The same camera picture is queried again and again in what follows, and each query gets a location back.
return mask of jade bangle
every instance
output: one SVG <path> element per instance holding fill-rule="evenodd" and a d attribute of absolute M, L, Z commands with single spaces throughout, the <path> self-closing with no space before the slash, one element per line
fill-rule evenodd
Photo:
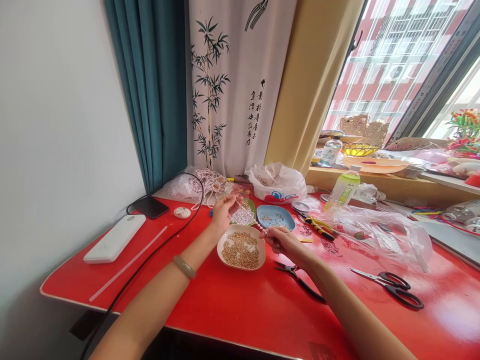
<path fill-rule="evenodd" d="M 190 279 L 195 279 L 197 276 L 197 273 L 195 270 L 193 270 L 190 265 L 188 265 L 185 260 L 183 260 L 180 256 L 174 256 L 173 257 L 173 262 L 175 265 L 178 266 L 180 270 L 182 270 L 185 275 L 187 275 Z"/>

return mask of white wall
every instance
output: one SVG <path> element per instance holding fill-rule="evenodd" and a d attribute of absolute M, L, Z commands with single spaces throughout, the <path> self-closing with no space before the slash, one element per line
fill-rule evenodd
<path fill-rule="evenodd" d="M 71 359 L 39 286 L 145 190 L 102 0 L 0 0 L 0 359 Z"/>

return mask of green dish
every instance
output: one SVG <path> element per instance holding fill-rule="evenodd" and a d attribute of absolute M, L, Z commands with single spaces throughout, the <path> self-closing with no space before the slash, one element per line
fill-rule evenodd
<path fill-rule="evenodd" d="M 255 209 L 255 204 L 254 204 L 254 202 L 253 202 L 252 200 L 250 200 L 250 199 L 244 199 L 243 201 L 245 201 L 245 200 L 247 201 L 248 206 L 250 207 L 251 211 L 253 212 L 253 221 L 252 221 L 250 224 L 246 225 L 246 226 L 252 226 L 252 225 L 255 224 L 255 220 L 257 219 L 257 211 L 256 211 L 256 209 Z"/>

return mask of red table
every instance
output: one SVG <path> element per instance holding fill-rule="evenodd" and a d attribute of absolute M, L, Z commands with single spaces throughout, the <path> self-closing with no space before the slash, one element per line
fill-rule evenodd
<path fill-rule="evenodd" d="M 256 206 L 265 204 L 252 198 Z M 163 200 L 170 213 L 147 219 L 118 259 L 111 264 L 86 264 L 84 255 L 101 238 L 68 259 L 42 284 L 48 297 L 106 310 L 140 263 L 186 220 L 173 215 L 191 204 Z M 290 205 L 284 205 L 291 211 Z M 132 281 L 114 311 L 121 313 L 145 284 L 190 244 L 210 221 L 210 209 L 198 216 L 178 237 L 162 248 Z M 165 226 L 159 239 L 93 302 L 89 298 L 142 250 Z M 368 308 L 419 359 L 478 359 L 480 356 L 480 273 L 437 245 L 429 273 L 375 258 L 338 237 L 334 243 L 316 233 L 306 243 L 325 260 Z M 274 269 L 274 260 L 290 264 L 267 246 L 265 264 L 248 272 L 225 266 L 216 249 L 207 257 L 168 318 L 166 325 L 205 337 L 242 344 L 301 359 L 355 359 L 346 335 L 327 305 L 312 299 L 287 273 Z M 349 269 L 367 273 L 391 271 L 405 278 L 425 304 L 409 310 L 385 290 Z M 310 286 L 310 278 L 298 271 Z"/>

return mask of yellow basket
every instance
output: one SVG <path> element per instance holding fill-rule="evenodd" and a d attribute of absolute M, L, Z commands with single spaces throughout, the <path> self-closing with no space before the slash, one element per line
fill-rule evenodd
<path fill-rule="evenodd" d="M 346 156 L 364 157 L 380 150 L 380 146 L 372 146 L 364 142 L 346 142 L 341 152 Z"/>

